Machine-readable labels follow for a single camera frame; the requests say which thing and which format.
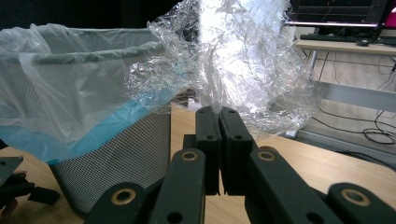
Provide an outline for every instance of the desk top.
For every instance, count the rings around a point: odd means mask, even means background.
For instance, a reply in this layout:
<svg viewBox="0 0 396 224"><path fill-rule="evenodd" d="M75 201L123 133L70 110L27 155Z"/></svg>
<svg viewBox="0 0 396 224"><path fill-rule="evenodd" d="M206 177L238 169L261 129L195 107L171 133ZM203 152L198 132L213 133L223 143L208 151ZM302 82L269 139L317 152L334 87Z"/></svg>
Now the desk top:
<svg viewBox="0 0 396 224"><path fill-rule="evenodd" d="M317 41L317 40L298 40L296 47L300 49L326 50L345 53L364 53L382 56L396 56L396 48L370 44L368 47L360 47L355 43Z"/></svg>
<svg viewBox="0 0 396 224"><path fill-rule="evenodd" d="M183 134L194 133L194 130L193 113L175 112L172 116L172 152L182 148ZM259 146L276 148L308 185L315 189L326 193L333 183L350 182L367 188L396 208L396 174L388 168L282 137L259 139L257 143ZM28 171L29 181L61 192L47 164L10 147L0 150L2 157L20 155L25 160L18 170ZM83 223L69 208L64 196L55 205L29 202L27 197L20 197L18 201L19 205L12 217L4 223ZM205 223L249 223L244 198L206 197Z"/></svg>

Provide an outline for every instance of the computer mouse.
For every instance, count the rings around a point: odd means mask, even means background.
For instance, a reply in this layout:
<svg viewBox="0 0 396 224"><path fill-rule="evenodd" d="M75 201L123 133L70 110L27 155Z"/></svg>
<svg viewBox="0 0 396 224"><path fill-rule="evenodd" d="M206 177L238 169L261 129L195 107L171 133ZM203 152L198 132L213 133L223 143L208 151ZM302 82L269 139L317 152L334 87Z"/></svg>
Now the computer mouse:
<svg viewBox="0 0 396 224"><path fill-rule="evenodd" d="M356 41L356 45L357 46L361 46L361 47L369 47L370 41L368 40L358 40Z"/></svg>

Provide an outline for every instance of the keyboard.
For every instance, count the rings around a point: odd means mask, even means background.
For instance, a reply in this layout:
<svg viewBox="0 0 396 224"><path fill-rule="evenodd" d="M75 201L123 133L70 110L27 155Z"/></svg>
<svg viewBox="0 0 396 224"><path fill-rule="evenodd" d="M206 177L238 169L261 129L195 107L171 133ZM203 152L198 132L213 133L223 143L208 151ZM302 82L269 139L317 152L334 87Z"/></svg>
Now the keyboard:
<svg viewBox="0 0 396 224"><path fill-rule="evenodd" d="M340 35L300 35L303 40L319 40L319 41L334 41L334 42L351 42L356 43L359 40L368 40L373 42L371 38L361 36L340 36Z"/></svg>
<svg viewBox="0 0 396 224"><path fill-rule="evenodd" d="M380 36L375 43L396 47L396 36Z"/></svg>

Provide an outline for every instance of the monitor screen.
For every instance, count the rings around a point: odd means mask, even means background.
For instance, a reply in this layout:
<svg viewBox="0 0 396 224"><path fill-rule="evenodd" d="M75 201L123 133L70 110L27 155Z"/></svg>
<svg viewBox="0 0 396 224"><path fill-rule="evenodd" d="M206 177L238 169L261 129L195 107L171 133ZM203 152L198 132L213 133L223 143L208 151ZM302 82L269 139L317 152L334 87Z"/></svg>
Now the monitor screen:
<svg viewBox="0 0 396 224"><path fill-rule="evenodd" d="M388 0L290 0L287 24L376 27Z"/></svg>
<svg viewBox="0 0 396 224"><path fill-rule="evenodd" d="M387 16L384 20L383 27L396 29L396 1L391 1L391 5L387 9Z"/></svg>

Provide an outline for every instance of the floor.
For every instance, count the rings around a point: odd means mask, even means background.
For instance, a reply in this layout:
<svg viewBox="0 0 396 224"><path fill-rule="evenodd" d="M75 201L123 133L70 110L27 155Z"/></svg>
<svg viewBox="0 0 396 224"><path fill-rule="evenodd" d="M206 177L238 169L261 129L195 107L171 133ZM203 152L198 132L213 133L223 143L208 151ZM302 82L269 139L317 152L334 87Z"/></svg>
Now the floor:
<svg viewBox="0 0 396 224"><path fill-rule="evenodd" d="M390 57L334 52L327 55L326 52L320 52L313 71L313 78L323 82L395 92L396 73L391 73L394 64L395 60ZM300 139L302 142L319 147L333 147L329 148L331 150L363 153L374 157L373 160L379 160L380 163L384 161L393 166L396 165L396 145L386 145L386 143L396 141L395 113L327 100L321 102L320 109L322 111L319 111L302 128L302 131L325 136L325 138L329 137L332 141L323 142L315 139L311 141L303 137ZM388 138L384 134L369 134L368 137L371 138L369 140L362 133L366 129L378 130L378 128L383 132L388 131L393 136Z"/></svg>

